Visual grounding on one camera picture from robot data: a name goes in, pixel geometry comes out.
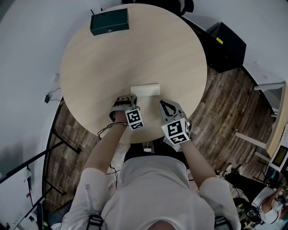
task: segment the power outlet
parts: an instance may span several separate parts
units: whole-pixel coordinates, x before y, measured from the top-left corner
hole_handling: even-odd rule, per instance
[[[60,78],[59,74],[54,74],[53,78],[52,78],[52,82],[58,82]]]

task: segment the desk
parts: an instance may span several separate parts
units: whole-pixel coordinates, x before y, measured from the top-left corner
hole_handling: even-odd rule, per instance
[[[159,83],[161,95],[138,97],[145,127],[126,129],[121,143],[147,142],[164,134],[161,99],[179,103],[189,117],[199,104],[207,79],[205,54],[191,28],[171,12],[147,4],[126,4],[129,30],[93,36],[90,20],[72,37],[62,58],[60,83],[75,119],[97,134],[111,123],[118,96],[130,86]]]
[[[269,90],[269,89],[278,89],[278,88],[282,88],[280,107],[279,107],[279,112],[277,114],[276,121],[273,124],[272,132],[271,132],[268,142],[263,143],[258,140],[247,137],[243,134],[235,133],[236,136],[246,141],[249,141],[252,144],[260,146],[261,148],[266,149],[269,157],[271,158],[274,156],[277,150],[283,131],[285,129],[285,125],[288,123],[288,86],[286,82],[283,82],[279,84],[267,84],[267,85],[259,85],[259,86],[254,87],[255,90]],[[255,154],[268,162],[270,161],[269,158],[257,152]]]

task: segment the yellow label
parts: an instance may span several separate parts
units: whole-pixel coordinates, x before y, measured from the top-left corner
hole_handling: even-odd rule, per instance
[[[216,40],[223,44],[223,41],[220,38],[216,38]]]

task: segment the green box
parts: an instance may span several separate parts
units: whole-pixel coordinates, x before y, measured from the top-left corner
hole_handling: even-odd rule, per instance
[[[91,17],[90,30],[94,36],[128,29],[129,23],[127,9],[108,11],[92,15]]]

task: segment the wooden floor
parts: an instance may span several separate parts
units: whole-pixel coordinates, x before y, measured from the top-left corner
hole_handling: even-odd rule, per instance
[[[273,118],[270,116],[268,102],[258,91],[253,90],[252,81],[241,69],[234,69],[222,74],[208,67],[207,84],[204,95],[191,120],[191,135],[196,147],[201,151],[210,165],[215,169],[224,170],[232,163],[245,168],[244,176],[258,176],[261,164],[253,153],[255,146],[234,135],[243,133],[261,142],[266,142],[271,133]],[[62,197],[54,190],[47,199],[62,205],[73,198],[84,163],[86,162],[98,139],[85,130],[71,115],[66,104],[62,105],[55,125],[57,132],[67,139],[71,145],[80,148],[76,154],[67,146],[62,145],[52,151],[49,159],[48,181],[57,188],[67,192]],[[59,142],[53,137],[51,146]],[[119,170],[129,145],[118,146],[112,166]],[[115,190],[113,175],[108,175],[109,189]],[[231,188],[233,196],[236,191]],[[50,209],[57,206],[47,202]]]

